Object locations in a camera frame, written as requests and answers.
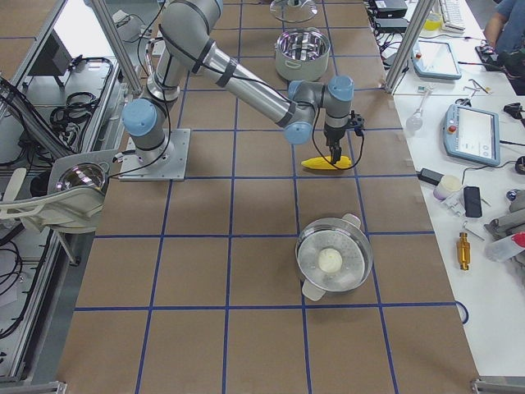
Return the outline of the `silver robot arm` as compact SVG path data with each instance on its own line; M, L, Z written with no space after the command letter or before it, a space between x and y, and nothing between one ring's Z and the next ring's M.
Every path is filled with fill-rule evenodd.
M220 1L171 1L159 29L165 50L149 85L124 107L122 121L138 153L159 156L169 143L162 125L180 92L186 72L202 73L214 84L259 111L284 131L290 144L310 140L319 112L325 112L324 136L331 163L340 159L340 140L352 130L363 134L364 120L351 108L354 82L335 76L326 84L294 80L282 95L217 46L210 33L223 12Z

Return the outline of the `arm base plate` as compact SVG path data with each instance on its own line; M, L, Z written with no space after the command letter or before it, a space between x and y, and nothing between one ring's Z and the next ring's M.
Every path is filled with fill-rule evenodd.
M121 169L116 178L121 181L183 181L189 152L191 130L163 129L168 141L160 147L144 151L135 147L131 137L127 140L126 149L132 153L125 154Z

